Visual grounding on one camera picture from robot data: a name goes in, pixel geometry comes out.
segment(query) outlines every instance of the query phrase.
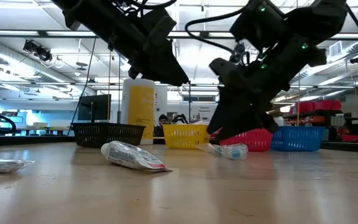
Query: table surface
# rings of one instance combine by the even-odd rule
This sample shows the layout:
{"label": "table surface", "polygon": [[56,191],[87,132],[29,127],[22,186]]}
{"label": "table surface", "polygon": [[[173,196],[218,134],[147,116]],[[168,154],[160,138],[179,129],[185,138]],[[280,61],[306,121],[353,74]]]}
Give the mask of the table surface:
{"label": "table surface", "polygon": [[358,152],[251,152],[230,161],[144,146],[173,172],[110,164],[74,143],[0,147],[0,223],[358,223]]}

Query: yellow label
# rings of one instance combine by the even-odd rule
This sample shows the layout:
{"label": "yellow label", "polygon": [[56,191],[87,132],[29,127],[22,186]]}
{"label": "yellow label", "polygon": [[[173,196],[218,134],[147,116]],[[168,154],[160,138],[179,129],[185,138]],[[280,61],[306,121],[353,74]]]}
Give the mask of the yellow label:
{"label": "yellow label", "polygon": [[154,89],[146,86],[131,86],[128,112],[128,124],[145,126],[142,139],[153,139]]}

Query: yellow basket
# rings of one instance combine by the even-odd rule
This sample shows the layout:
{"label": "yellow basket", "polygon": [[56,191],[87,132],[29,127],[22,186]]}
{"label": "yellow basket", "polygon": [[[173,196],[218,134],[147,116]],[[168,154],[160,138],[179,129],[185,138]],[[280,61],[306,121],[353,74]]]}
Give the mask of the yellow basket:
{"label": "yellow basket", "polygon": [[196,149],[196,145],[209,143],[207,125],[164,124],[165,144],[175,149]]}

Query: black basket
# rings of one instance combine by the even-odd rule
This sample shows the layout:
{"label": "black basket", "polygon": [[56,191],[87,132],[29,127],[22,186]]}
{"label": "black basket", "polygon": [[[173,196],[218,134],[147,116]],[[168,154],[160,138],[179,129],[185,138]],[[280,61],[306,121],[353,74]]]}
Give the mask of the black basket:
{"label": "black basket", "polygon": [[73,123],[75,141],[82,147],[102,147],[104,143],[122,141],[140,144],[145,126],[113,123]]}

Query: person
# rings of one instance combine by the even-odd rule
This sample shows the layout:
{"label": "person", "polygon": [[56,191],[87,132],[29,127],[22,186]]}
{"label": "person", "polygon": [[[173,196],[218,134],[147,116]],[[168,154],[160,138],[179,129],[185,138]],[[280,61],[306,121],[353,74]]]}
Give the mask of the person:
{"label": "person", "polygon": [[154,137],[164,137],[164,130],[162,128],[163,124],[169,124],[168,117],[165,114],[161,114],[158,118],[158,125],[154,127]]}

